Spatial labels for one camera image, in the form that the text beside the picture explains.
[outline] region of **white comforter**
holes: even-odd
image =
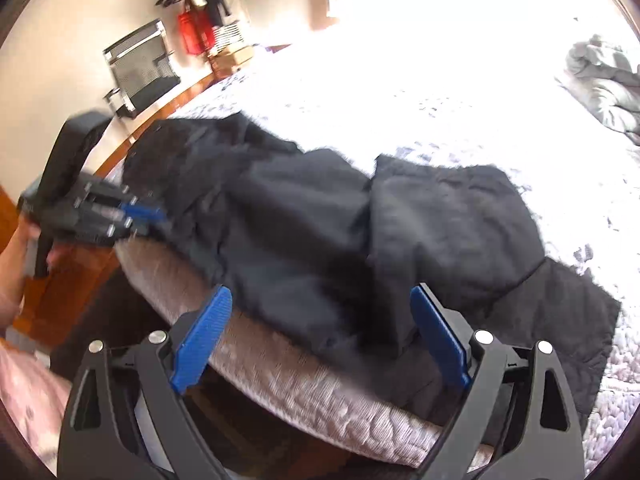
[[[584,434],[589,472],[640,399],[639,149],[598,123],[552,74],[523,76],[508,63],[488,62],[465,67],[461,78],[464,45],[454,41],[414,48],[411,63],[387,66],[375,49],[353,40],[329,30],[265,54],[173,117],[241,110],[305,150],[336,149],[366,173],[380,153],[505,171],[536,219],[548,256],[589,273],[622,303]]]

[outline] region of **black clothing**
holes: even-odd
[[[620,305],[545,258],[497,168],[380,156],[368,178],[236,114],[158,121],[127,155],[124,182],[161,202],[171,224],[159,237],[229,286],[236,307],[382,399],[440,424],[458,402],[410,314],[410,290],[426,282],[504,343],[551,342],[586,426]]]

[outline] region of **crumpled gray blanket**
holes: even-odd
[[[604,126],[640,146],[640,49],[623,48],[597,34],[569,51],[566,70],[577,81],[561,81]]]

